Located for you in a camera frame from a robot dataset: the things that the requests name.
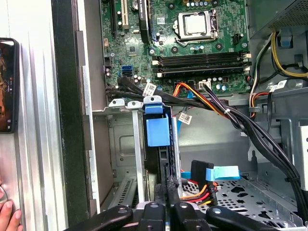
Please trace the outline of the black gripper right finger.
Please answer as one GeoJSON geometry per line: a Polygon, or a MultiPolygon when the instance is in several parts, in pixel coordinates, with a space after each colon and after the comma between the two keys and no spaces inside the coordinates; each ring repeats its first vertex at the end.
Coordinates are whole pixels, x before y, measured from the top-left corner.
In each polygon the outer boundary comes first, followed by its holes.
{"type": "Polygon", "coordinates": [[[211,189],[205,185],[195,195],[180,198],[178,184],[168,184],[170,229],[172,231],[273,231],[274,228],[222,206],[211,206],[202,213],[197,202],[209,204],[211,189]]]}

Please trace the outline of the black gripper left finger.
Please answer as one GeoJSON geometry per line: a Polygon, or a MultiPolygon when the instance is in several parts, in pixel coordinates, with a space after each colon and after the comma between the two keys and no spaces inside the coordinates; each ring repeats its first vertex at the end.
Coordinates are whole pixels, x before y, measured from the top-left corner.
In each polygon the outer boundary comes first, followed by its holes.
{"type": "Polygon", "coordinates": [[[68,231],[164,231],[166,229],[166,184],[154,187],[154,200],[138,203],[133,209],[117,205],[85,221],[67,228],[68,231]]]}

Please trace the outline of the bare person hand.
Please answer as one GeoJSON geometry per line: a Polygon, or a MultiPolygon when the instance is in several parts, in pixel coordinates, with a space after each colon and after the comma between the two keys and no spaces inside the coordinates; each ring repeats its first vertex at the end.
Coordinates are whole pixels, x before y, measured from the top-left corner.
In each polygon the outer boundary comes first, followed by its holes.
{"type": "Polygon", "coordinates": [[[13,212],[13,202],[7,201],[0,208],[0,231],[22,231],[22,211],[13,212]]]}

